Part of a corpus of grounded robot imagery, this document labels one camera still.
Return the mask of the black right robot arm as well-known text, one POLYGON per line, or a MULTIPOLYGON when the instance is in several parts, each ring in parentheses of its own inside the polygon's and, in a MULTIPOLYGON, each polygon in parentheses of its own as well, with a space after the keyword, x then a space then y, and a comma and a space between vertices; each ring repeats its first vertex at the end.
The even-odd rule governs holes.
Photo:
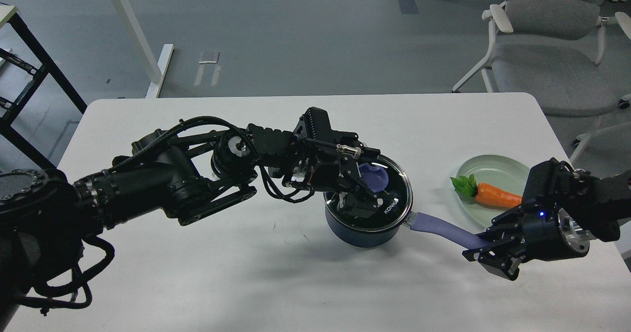
POLYGON ((630 173, 599 179, 552 158, 530 169, 522 198, 477 235, 481 246, 462 253, 509 280, 521 263, 583 258, 591 240, 618 240, 630 219, 630 173))

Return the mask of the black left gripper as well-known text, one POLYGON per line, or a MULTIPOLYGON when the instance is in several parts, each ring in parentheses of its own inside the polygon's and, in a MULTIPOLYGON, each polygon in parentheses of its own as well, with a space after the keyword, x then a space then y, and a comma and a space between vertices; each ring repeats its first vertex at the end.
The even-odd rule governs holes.
POLYGON ((294 168, 304 168, 304 179, 294 181, 288 173, 282 184, 294 191, 282 195, 282 200, 298 203, 315 192, 337 192, 340 215, 369 218, 377 213, 377 194, 360 171, 360 159, 366 154, 363 143, 299 142, 298 145, 298 164, 294 168))

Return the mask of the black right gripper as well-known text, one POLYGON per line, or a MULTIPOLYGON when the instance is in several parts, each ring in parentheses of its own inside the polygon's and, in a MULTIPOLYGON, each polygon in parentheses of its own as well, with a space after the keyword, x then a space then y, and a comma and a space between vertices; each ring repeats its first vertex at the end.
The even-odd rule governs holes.
POLYGON ((565 231, 562 224, 566 218, 569 216, 554 210, 517 206, 493 218, 484 232, 486 241, 516 240, 516 245, 485 245, 462 251, 462 255, 512 282, 519 276, 521 262, 583 258, 590 251, 590 242, 565 231))

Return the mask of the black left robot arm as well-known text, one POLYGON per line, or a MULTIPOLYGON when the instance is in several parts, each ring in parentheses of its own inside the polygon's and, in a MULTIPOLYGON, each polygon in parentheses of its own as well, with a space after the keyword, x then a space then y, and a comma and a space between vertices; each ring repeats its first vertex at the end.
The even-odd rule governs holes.
POLYGON ((333 130, 326 115, 303 114, 293 131, 199 116, 156 130, 133 143, 131 156, 75 182, 56 168, 2 173, 1 327, 18 306, 41 314, 88 307, 88 282, 115 253, 104 229, 156 209, 190 225, 251 198, 257 177, 285 202, 316 192, 370 200, 360 165, 379 156, 356 133, 333 130))

